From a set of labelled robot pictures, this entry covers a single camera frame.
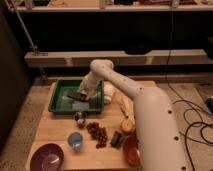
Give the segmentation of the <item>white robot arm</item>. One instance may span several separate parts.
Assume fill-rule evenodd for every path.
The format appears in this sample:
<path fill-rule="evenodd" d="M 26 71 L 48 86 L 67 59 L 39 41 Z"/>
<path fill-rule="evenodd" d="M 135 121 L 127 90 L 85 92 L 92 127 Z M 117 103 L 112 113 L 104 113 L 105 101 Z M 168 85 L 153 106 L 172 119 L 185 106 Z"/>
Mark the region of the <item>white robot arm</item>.
<path fill-rule="evenodd" d="M 182 171 L 187 168 L 183 145 L 167 93 L 145 86 L 113 70 L 110 60 L 96 59 L 82 79 L 79 91 L 90 97 L 100 81 L 107 80 L 133 101 L 136 134 L 143 171 Z"/>

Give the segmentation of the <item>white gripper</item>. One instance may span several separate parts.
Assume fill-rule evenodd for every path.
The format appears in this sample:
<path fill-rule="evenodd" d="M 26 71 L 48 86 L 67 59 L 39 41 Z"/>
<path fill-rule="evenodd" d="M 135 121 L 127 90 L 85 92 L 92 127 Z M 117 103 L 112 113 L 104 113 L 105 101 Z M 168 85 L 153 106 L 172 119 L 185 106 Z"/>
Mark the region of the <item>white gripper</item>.
<path fill-rule="evenodd" d="M 95 88 L 96 84 L 83 80 L 80 83 L 78 92 L 85 95 L 87 98 L 90 98 L 93 95 Z"/>

